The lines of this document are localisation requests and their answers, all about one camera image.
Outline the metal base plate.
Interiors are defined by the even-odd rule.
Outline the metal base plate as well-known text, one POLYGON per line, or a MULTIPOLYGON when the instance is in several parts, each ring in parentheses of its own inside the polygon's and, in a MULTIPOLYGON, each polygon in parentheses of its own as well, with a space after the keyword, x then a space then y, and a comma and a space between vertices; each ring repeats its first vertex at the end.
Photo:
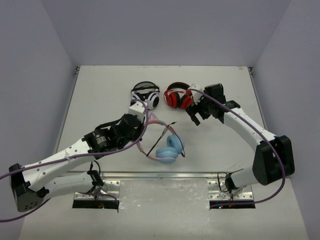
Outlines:
POLYGON ((99 194, 96 195, 89 195, 84 193, 76 192, 74 194, 73 200, 74 201, 93 201, 94 199, 99 201, 115 201, 115 199, 119 200, 119 193, 120 193, 120 180, 114 179, 104 179, 104 185, 101 188, 99 194))
POLYGON ((244 201, 244 200, 253 200, 254 194, 251 186, 246 186, 238 190, 234 190, 232 193, 227 192, 225 188, 225 181, 221 181, 218 185, 217 180, 208 180, 208 199, 215 201, 244 201))

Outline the pink blue cat-ear headphones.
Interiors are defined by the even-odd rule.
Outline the pink blue cat-ear headphones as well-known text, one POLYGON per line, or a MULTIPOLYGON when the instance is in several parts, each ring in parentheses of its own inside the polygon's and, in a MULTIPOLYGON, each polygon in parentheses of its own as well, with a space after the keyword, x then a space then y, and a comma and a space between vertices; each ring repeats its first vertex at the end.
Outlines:
POLYGON ((166 123, 163 120, 160 120, 156 117, 156 115, 153 112, 148 113, 148 125, 161 125, 164 127, 162 134, 158 138, 158 140, 154 143, 154 145, 151 147, 149 151, 145 151, 141 145, 140 142, 138 142, 137 148, 138 150, 148 159, 164 164, 169 165, 173 164, 179 155, 182 157, 186 156, 185 153, 185 143, 182 140, 182 138, 177 134, 177 132, 174 130, 172 125, 176 124, 176 121, 173 121, 171 123, 166 123), (155 151, 155 155, 152 155, 153 149, 157 146, 159 141, 164 137, 164 135, 167 132, 171 132, 171 135, 169 135, 166 138, 166 147, 159 148, 155 151))

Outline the red black headphones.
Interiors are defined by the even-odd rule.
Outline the red black headphones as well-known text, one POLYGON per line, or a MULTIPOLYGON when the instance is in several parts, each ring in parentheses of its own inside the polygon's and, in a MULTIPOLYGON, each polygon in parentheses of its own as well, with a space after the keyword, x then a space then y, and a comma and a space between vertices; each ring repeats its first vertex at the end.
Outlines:
POLYGON ((165 103, 171 108, 185 110, 194 102, 189 87, 184 82, 171 83, 163 94, 165 103))

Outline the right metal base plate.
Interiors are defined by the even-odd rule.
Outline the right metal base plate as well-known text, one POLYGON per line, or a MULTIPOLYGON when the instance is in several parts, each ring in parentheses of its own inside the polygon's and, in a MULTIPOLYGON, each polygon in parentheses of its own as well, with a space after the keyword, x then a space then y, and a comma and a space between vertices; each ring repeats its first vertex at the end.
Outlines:
POLYGON ((208 199, 215 201, 244 201, 244 200, 253 200, 254 194, 251 186, 246 186, 238 190, 234 190, 232 193, 227 192, 225 188, 225 181, 221 181, 218 185, 217 180, 208 180, 208 199))

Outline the white black headphones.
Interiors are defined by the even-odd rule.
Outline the white black headphones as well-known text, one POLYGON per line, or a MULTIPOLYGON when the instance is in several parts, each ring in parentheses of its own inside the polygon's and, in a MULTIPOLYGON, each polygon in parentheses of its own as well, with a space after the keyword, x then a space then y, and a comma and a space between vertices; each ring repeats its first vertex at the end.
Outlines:
POLYGON ((130 91, 131 98, 147 103, 149 110, 155 109, 160 101, 160 87, 151 81, 138 82, 130 91))

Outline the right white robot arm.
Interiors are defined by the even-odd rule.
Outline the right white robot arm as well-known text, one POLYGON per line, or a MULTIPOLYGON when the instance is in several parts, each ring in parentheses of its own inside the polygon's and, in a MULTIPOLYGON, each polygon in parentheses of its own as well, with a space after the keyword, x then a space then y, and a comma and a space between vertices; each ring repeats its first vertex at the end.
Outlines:
POLYGON ((250 118, 234 100, 227 100, 223 85, 213 84, 201 88, 193 84, 187 91, 193 102, 185 111, 191 120, 199 125, 202 119, 214 117, 234 130, 254 151, 252 166, 228 173, 224 184, 233 194, 248 185, 269 185, 295 173, 295 163, 291 140, 277 136, 250 118))

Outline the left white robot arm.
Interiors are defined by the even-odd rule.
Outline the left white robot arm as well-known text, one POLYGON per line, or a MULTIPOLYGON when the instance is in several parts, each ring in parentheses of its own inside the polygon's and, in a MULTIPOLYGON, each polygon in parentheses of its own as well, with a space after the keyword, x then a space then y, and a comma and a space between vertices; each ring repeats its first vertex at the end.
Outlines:
POLYGON ((146 131, 149 117, 126 113, 120 119, 98 125, 68 148, 36 163, 9 167, 10 187, 17 211, 38 208, 51 198, 74 193, 94 193, 104 183, 98 171, 89 170, 75 176, 64 173, 88 162, 122 152, 136 144, 146 131))

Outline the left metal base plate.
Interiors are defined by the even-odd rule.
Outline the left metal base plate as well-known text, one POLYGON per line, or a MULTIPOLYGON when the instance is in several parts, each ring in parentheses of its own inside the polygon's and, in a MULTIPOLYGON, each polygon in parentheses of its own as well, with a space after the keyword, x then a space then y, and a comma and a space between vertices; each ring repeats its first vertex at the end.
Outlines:
POLYGON ((120 193, 120 180, 114 179, 104 179, 104 185, 101 188, 99 194, 96 195, 89 195, 84 193, 76 192, 74 194, 73 200, 74 201, 93 201, 94 199, 99 201, 115 201, 115 199, 119 200, 119 193, 120 193))

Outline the aluminium table edge rail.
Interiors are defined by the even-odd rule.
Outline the aluminium table edge rail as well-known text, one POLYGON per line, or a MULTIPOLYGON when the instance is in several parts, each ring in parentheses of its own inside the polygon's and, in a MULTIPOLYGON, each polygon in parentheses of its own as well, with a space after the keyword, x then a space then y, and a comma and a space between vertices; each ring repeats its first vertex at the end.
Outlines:
POLYGON ((103 178, 109 179, 157 179, 157 178, 168 178, 168 179, 214 179, 218 175, 223 177, 222 172, 210 172, 210 171, 201 171, 201 172, 156 172, 156 171, 102 171, 100 175, 103 178))

